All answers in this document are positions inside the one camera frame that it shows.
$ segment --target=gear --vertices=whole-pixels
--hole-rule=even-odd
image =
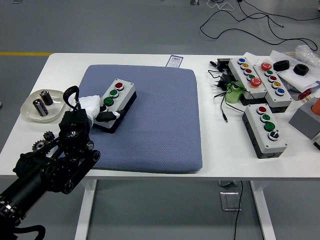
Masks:
[[[46,140],[36,141],[32,146],[32,151],[33,152],[38,151],[39,149],[43,148],[46,144],[48,144],[48,142]]]
[[[43,134],[43,137],[48,143],[55,139],[55,135],[52,131],[46,131]]]

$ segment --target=metal stand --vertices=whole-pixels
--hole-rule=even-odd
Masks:
[[[78,220],[78,225],[75,232],[75,240],[86,240],[88,235],[91,210],[94,203],[97,180],[82,180],[84,186],[84,195]]]
[[[250,181],[250,183],[256,210],[259,215],[263,237],[265,240],[276,240],[274,228],[271,223],[271,218],[263,191],[270,184],[270,181]]]

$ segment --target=battery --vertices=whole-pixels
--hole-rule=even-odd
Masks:
[[[35,109],[41,117],[45,117],[49,114],[48,109],[46,108],[44,102],[41,99],[34,100],[33,106],[35,107]]]
[[[40,92],[40,97],[42,98],[42,101],[46,106],[50,106],[54,103],[48,90],[43,90],[42,92]]]

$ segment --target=power cord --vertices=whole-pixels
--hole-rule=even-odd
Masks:
[[[295,19],[293,17],[290,17],[290,16],[285,16],[285,15],[279,15],[279,14],[272,14],[272,13],[268,13],[268,12],[265,12],[265,11],[262,11],[260,9],[258,9],[256,6],[253,6],[252,4],[248,3],[246,0],[243,0],[246,4],[254,7],[255,9],[257,9],[258,11],[264,13],[264,14],[267,14],[267,15],[272,15],[272,16],[278,16],[278,17],[283,17],[283,18],[288,18],[288,19],[292,19],[292,20],[295,20],[295,21],[310,21],[310,20],[316,20],[316,19],[320,19],[320,17],[315,17],[315,18],[310,18],[310,19]]]
[[[253,37],[255,37],[255,38],[257,38],[257,39],[259,39],[259,40],[261,40],[261,41],[263,41],[263,42],[265,42],[265,43],[267,43],[267,44],[273,45],[273,46],[280,45],[280,44],[282,44],[282,43],[284,43],[284,42],[286,42],[286,41],[298,40],[298,41],[301,41],[301,42],[305,43],[306,45],[308,45],[311,50],[313,50],[313,51],[317,51],[317,50],[318,50],[318,45],[317,45],[313,40],[311,40],[311,39],[309,39],[309,38],[304,38],[304,37],[282,38],[282,37],[277,36],[277,35],[274,33],[274,31],[272,30],[272,28],[271,28],[270,21],[272,21],[275,25],[277,25],[277,26],[279,26],[279,27],[284,28],[285,26],[276,23],[273,19],[270,18],[269,15],[273,15],[273,16],[278,16],[278,15],[276,15],[276,14],[266,14],[266,13],[263,12],[263,11],[257,12],[257,13],[253,13],[253,14],[251,14],[251,15],[247,15],[247,14],[243,11],[243,9],[242,9],[242,7],[241,7],[241,5],[240,5],[239,2],[238,2],[238,5],[239,5],[242,13],[246,16],[245,18],[243,18],[243,19],[241,19],[241,20],[238,20],[238,19],[236,19],[230,12],[225,11],[225,10],[219,10],[219,11],[216,11],[214,14],[212,14],[212,15],[208,18],[208,20],[205,21],[205,23],[200,26],[200,31],[201,31],[205,36],[207,36],[207,37],[210,38],[210,39],[218,39],[223,33],[227,32],[227,31],[236,30],[236,31],[241,31],[241,32],[244,32],[244,33],[246,33],[246,34],[249,34],[249,35],[251,35],[251,36],[253,36]],[[208,34],[206,34],[206,33],[203,31],[203,27],[207,24],[207,22],[208,22],[215,14],[220,13],[220,12],[224,12],[224,13],[229,14],[229,15],[232,16],[237,22],[242,22],[242,21],[244,21],[244,20],[246,20],[246,19],[248,19],[248,18],[249,18],[249,19],[263,19],[263,18],[267,18],[268,27],[269,27],[271,33],[272,33],[276,38],[278,38],[278,39],[280,39],[280,40],[282,40],[282,41],[280,41],[280,42],[278,42],[278,43],[272,43],[272,42],[266,41],[266,40],[264,40],[264,39],[262,39],[262,38],[260,38],[260,37],[258,37],[258,36],[256,36],[256,35],[254,35],[254,34],[248,32],[248,31],[245,31],[245,30],[242,30],[242,29],[239,29],[239,28],[229,28],[229,29],[226,29],[226,30],[224,30],[223,32],[221,32],[217,37],[209,36]],[[319,17],[317,17],[317,18],[312,18],[312,19],[304,19],[304,20],[294,19],[294,18],[291,18],[291,17],[288,17],[288,18],[293,19],[293,20],[296,20],[296,21],[309,21],[309,20],[318,19]],[[315,48],[312,48],[306,41],[312,42],[312,43],[315,45]]]
[[[243,184],[242,181],[240,181],[240,182],[241,182],[241,194],[240,194],[240,198],[239,198],[238,212],[237,212],[236,218],[235,218],[235,226],[234,226],[234,237],[233,237],[233,240],[236,240],[237,222],[238,222],[238,217],[239,217],[239,212],[240,212],[240,204],[241,204],[242,193],[244,192],[244,184]]]
[[[236,107],[230,105],[229,103],[227,103],[226,95],[232,93],[232,88],[231,88],[231,87],[232,87],[232,86],[236,86],[237,88],[241,89],[241,90],[244,91],[244,92],[249,93],[249,94],[252,96],[252,94],[251,94],[249,91],[247,91],[247,89],[246,89],[245,87],[239,86],[239,85],[236,84],[235,82],[230,82],[229,84],[230,84],[230,85],[227,86],[226,91],[224,91],[224,92],[222,92],[222,93],[219,93],[219,94],[217,94],[217,95],[215,95],[215,96],[213,97],[214,99],[215,99],[216,97],[222,97],[222,101],[221,101],[221,103],[220,103],[220,110],[221,110],[221,113],[222,113],[222,117],[223,117],[223,119],[224,119],[224,121],[225,121],[226,123],[228,122],[228,118],[227,118],[227,116],[226,116],[226,114],[225,114],[225,112],[224,112],[224,110],[223,110],[223,108],[222,108],[223,102],[225,102],[225,104],[228,105],[229,107],[231,107],[231,108],[233,108],[233,109],[235,109],[235,110],[237,110],[237,111],[239,111],[239,112],[241,112],[241,113],[244,113],[243,110],[241,110],[241,109],[239,109],[239,108],[236,108]]]

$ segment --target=red button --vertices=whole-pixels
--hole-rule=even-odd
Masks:
[[[124,84],[122,82],[117,82],[115,85],[114,85],[114,88],[118,91],[121,91],[124,89]]]
[[[271,75],[271,76],[268,78],[268,80],[269,80],[270,83],[274,83],[275,81],[277,81],[277,77]]]
[[[249,74],[252,74],[252,70],[249,69],[249,68],[247,68],[247,69],[245,69],[245,70],[243,71],[243,73],[244,73],[245,75],[249,75]]]
[[[261,81],[260,78],[253,77],[253,78],[251,78],[251,80],[250,80],[250,84],[251,84],[253,87],[259,87],[259,86],[262,84],[262,81]]]
[[[256,111],[258,114],[262,115],[267,112],[267,109],[264,106],[260,106],[260,107],[258,107],[258,109]]]
[[[268,63],[268,62],[263,62],[263,63],[261,64],[261,69],[262,69],[263,71],[267,71],[267,70],[272,69],[272,66],[271,66],[271,64]]]

